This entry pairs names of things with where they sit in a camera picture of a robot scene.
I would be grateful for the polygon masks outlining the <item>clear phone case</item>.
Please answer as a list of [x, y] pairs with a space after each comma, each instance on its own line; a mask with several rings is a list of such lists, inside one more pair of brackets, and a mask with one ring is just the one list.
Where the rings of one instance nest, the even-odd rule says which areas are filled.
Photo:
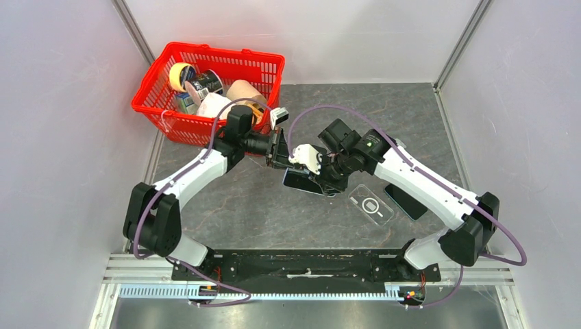
[[351, 203], [377, 227], [386, 226], [395, 216], [394, 210], [364, 184], [359, 184], [348, 197]]

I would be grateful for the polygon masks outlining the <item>black phone teal edge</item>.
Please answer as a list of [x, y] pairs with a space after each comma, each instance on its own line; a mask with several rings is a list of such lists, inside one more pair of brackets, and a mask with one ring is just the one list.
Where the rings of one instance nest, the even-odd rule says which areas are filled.
[[412, 221], [420, 219], [428, 211], [421, 202], [393, 184], [388, 184], [384, 191]]

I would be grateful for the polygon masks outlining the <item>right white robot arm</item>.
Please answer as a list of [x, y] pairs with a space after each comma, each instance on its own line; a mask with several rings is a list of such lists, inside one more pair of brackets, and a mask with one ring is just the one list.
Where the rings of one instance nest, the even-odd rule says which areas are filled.
[[483, 255], [497, 229], [491, 221], [499, 213], [494, 194], [476, 195], [443, 179], [374, 129], [360, 136], [337, 119], [319, 139], [331, 152], [320, 170], [325, 182], [345, 182], [353, 172], [365, 171], [388, 182], [396, 197], [419, 203], [445, 224], [440, 232], [404, 247], [403, 257], [395, 262], [400, 278], [414, 280], [427, 266], [444, 260], [471, 267]]

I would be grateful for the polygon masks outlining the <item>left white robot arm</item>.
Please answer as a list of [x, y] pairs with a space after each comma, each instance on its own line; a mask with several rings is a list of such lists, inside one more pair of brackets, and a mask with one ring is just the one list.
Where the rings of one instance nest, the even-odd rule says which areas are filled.
[[131, 192], [123, 224], [123, 236], [139, 257], [152, 253], [188, 263], [197, 279], [210, 278], [215, 270], [212, 249], [183, 233], [183, 207], [213, 180], [232, 170], [246, 154], [265, 156], [270, 138], [252, 130], [253, 111], [234, 105], [226, 124], [207, 147], [178, 172], [156, 184], [138, 183]]

